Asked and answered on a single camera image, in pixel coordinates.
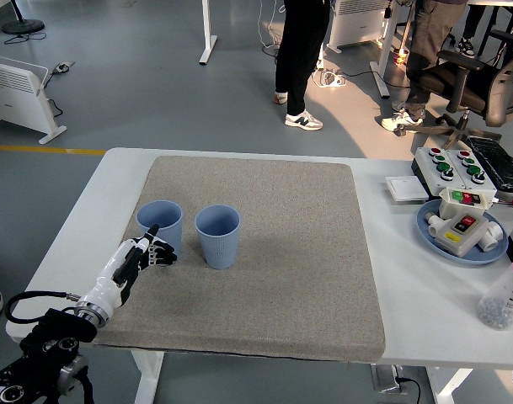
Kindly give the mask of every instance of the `black pants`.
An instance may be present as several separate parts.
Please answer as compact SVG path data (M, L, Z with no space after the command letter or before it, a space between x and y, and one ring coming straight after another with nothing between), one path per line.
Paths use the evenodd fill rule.
M483 17L486 6L469 6L468 16L466 17L466 25L464 26L464 37L470 40L475 36L475 31L481 18Z
M329 25L329 0L284 0L286 21L276 60L275 90L288 93L287 112L305 110L305 92Z

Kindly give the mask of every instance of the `white radiator heater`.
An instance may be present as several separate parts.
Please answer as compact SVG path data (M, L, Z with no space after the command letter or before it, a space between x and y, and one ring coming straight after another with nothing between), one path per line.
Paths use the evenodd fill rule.
M0 120L46 133L46 136L39 140L42 145L67 129L56 124L39 78L32 71L2 63Z
M327 47L340 53L339 46L379 40L388 5L389 0L337 0Z

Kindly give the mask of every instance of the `control box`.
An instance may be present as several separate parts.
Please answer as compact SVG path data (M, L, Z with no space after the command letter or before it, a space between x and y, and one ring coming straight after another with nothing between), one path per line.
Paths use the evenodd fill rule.
M464 212L448 220L436 233L436 244L459 258L466 255L483 238L489 220L474 212Z
M440 192L447 187L466 189L458 170L443 149L419 147L411 168L431 199L439 198Z
M464 189L482 194L491 206L497 192L483 166L470 151L419 147L415 151L412 171L431 199L439 198L440 192L446 188Z
M446 154L466 185L466 190L484 195L486 201L490 203L498 189L473 153L466 150L447 150Z

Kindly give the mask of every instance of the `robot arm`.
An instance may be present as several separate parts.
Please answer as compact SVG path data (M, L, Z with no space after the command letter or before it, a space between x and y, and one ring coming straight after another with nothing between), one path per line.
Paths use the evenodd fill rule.
M30 404L42 396L45 404L58 403L78 383L84 387L84 404L94 403L88 361L78 353L79 343L93 341L97 329L126 302L139 271L176 261L174 249L155 237L157 231L155 225L143 237L122 242L85 296L28 291L9 300L5 314L11 322L38 323L20 343L22 357L0 370L0 404ZM13 317L11 310L17 301L40 295L77 300L77 305L63 311L49 309L33 319Z

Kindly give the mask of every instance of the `gray floor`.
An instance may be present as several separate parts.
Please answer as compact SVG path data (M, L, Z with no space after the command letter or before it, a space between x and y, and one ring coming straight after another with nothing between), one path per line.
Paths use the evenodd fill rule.
M286 107L270 102L273 59L261 51L260 1L211 1L212 33L219 41L207 66L201 2L197 0L20 0L23 15L41 19L47 36L17 45L1 26L14 19L0 9L0 56L53 68L75 61L55 76L47 95L64 114L67 132L43 148L108 150L144 147L220 152L254 152L333 157L411 160L418 146L441 145L443 138L416 134L397 138L378 124L392 113L371 74L351 77L344 88L309 83L307 108L324 122L309 133L288 128ZM274 2L265 0L262 21ZM484 16L481 29L488 19ZM455 28L459 35L463 27ZM275 16L280 27L283 14ZM500 13L498 27L508 16ZM264 41L270 40L262 29ZM480 43L480 35L474 43ZM489 42L486 59L494 54ZM325 66L350 75L366 72L379 57L373 43L326 51ZM386 80L407 85L403 70L389 64ZM391 89L392 99L407 90ZM433 98L429 113L445 103ZM481 119L471 125L484 128ZM513 121L500 130L513 155ZM0 123L0 145L39 146L41 134ZM0 290L8 299L22 291L39 266L68 213L99 164L81 154L0 151ZM0 317L0 369L19 356ZM83 349L91 362L96 402L134 401L138 371L125 351ZM421 382L421 402L433 402L421 368L407 376ZM414 403L416 388L405 396L384 396L372 389L370 367L286 359L171 354L163 366L156 403ZM61 402L82 402L82 397ZM475 370L455 392L456 404L513 402L509 372Z

